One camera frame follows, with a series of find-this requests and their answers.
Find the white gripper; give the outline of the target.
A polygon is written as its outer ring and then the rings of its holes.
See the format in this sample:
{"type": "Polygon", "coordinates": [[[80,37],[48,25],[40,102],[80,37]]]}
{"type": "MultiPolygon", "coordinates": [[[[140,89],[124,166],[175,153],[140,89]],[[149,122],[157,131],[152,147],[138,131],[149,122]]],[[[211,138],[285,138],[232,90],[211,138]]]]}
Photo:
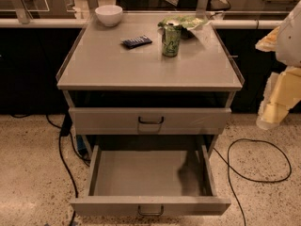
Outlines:
{"type": "MultiPolygon", "coordinates": [[[[260,39],[255,48],[275,52],[279,27],[260,39]]],[[[267,80],[256,124],[263,130],[273,129],[301,101],[301,69],[287,67],[282,73],[271,73],[267,80]]]]}

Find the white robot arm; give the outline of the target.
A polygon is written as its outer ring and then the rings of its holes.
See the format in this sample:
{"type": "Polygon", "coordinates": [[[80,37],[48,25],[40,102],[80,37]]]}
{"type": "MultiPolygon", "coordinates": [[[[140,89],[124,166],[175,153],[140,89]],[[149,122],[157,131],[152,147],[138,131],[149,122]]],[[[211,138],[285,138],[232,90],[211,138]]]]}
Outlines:
{"type": "Polygon", "coordinates": [[[281,73],[271,73],[258,111],[257,126],[269,130],[279,126],[301,101],[301,2],[255,48],[275,52],[277,61],[286,66],[281,73]]]}

